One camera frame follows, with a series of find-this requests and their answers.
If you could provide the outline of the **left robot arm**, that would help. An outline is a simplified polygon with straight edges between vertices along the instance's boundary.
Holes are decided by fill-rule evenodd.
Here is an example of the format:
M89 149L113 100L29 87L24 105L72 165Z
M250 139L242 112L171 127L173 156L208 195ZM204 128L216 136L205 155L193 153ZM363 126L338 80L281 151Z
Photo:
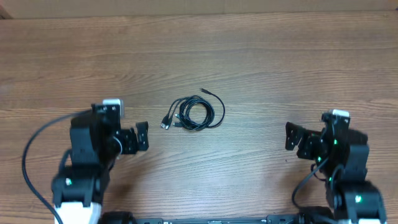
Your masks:
M135 223L131 212L102 212L110 172L121 155L149 148L148 122L121 127L122 104L93 104L71 120L68 150L51 188L56 223Z

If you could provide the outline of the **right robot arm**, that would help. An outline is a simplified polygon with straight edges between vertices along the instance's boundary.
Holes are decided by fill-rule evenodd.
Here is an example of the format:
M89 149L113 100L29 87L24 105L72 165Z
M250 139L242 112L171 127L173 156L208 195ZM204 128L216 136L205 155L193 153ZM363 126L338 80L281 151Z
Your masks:
M292 203L299 213L291 223L386 223L382 194L366 179L370 148L368 136L351 129L350 113L330 110L321 116L325 127L313 131L288 122L285 148L297 150L297 157L311 160L311 172L295 188ZM324 176L327 207L301 206L297 192L317 172Z

